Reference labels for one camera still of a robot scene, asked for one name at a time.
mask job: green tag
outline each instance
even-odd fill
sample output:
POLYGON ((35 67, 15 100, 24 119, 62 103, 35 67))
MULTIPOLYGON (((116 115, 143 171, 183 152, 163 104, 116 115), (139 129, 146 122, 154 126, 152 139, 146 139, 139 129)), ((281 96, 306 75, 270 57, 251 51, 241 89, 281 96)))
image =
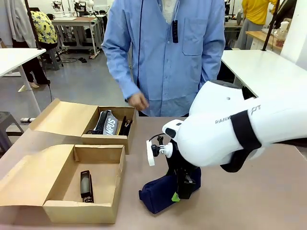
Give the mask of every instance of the green tag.
POLYGON ((178 194, 175 192, 173 197, 172 197, 172 201, 173 202, 179 202, 180 201, 180 198, 178 197, 178 194))

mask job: yellow shirt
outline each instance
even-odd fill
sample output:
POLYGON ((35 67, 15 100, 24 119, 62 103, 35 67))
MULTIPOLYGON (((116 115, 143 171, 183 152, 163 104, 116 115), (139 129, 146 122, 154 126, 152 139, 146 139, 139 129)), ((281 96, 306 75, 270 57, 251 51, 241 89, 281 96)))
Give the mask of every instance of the yellow shirt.
POLYGON ((272 12, 275 10, 277 0, 243 0, 243 13, 251 22, 264 25, 267 19, 269 3, 274 5, 272 12))
POLYGON ((39 11, 31 11, 38 40, 43 43, 54 44, 58 36, 48 16, 39 11))

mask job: box lid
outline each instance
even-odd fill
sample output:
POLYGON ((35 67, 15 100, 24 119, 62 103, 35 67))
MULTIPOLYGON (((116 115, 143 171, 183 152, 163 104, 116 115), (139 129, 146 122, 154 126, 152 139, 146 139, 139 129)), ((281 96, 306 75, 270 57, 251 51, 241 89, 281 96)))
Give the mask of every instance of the box lid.
POLYGON ((23 158, 0 181, 0 206, 43 206, 74 145, 55 145, 23 158))
POLYGON ((29 127, 35 131, 81 137, 97 109, 97 105, 55 99, 29 127))

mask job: workbench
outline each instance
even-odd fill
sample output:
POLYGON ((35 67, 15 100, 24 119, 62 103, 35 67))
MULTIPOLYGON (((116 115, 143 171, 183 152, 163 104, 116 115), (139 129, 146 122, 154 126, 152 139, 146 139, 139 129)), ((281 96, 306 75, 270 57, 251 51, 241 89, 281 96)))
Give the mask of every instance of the workbench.
POLYGON ((226 45, 233 47, 235 45, 235 41, 238 39, 243 21, 240 25, 237 24, 236 20, 229 20, 224 23, 224 35, 226 45))
POLYGON ((28 82, 28 79, 25 75, 24 69, 22 64, 25 62, 36 58, 37 56, 45 53, 45 49, 30 49, 30 48, 0 48, 0 78, 5 75, 6 73, 18 69, 19 73, 24 81, 24 85, 26 87, 27 97, 29 98, 31 105, 33 105, 33 110, 35 115, 40 114, 40 109, 32 88, 28 82))
MULTIPOLYGON (((262 49, 264 42, 267 38, 267 34, 263 31, 247 31, 248 36, 253 37, 253 43, 250 49, 262 49)), ((276 45, 277 38, 273 35, 270 36, 269 42, 267 45, 267 50, 273 51, 275 54, 280 54, 283 50, 282 47, 276 45)))
POLYGON ((307 71, 271 51, 225 50, 222 62, 257 97, 306 90, 307 71))
POLYGON ((57 26, 59 46, 66 49, 93 49, 94 56, 97 56, 100 52, 102 38, 101 31, 99 28, 99 21, 97 18, 93 17, 77 17, 74 20, 52 20, 52 24, 57 26), (76 46, 66 46, 64 45, 64 33, 67 33, 66 26, 73 28, 73 33, 75 36, 76 46), (82 46, 81 41, 86 40, 84 34, 84 26, 88 26, 91 30, 92 43, 93 46, 82 46))
MULTIPOLYGON (((138 117, 114 225, 55 225, 42 207, 2 207, 0 229, 306 229, 307 162, 295 147, 283 145, 272 146, 259 158, 247 161, 238 173, 227 173, 220 166, 202 168, 201 188, 190 200, 151 214, 139 200, 138 190, 165 175, 167 163, 159 156, 155 166, 148 165, 146 140, 161 133, 162 126, 172 119, 138 117)), ((28 129, 0 159, 0 178, 24 155, 57 144, 79 144, 79 140, 28 129)))

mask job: light blue shirt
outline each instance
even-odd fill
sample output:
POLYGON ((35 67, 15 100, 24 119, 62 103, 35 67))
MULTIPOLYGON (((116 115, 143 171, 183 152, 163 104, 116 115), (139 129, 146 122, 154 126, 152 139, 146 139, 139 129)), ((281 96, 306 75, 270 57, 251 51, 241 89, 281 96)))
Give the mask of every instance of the light blue shirt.
POLYGON ((202 85, 214 80, 225 47, 224 0, 178 0, 178 41, 162 14, 161 0, 144 0, 137 87, 142 0, 116 0, 110 10, 102 44, 107 65, 124 98, 141 91, 149 116, 183 116, 202 85), (128 51, 132 44, 132 73, 128 51))

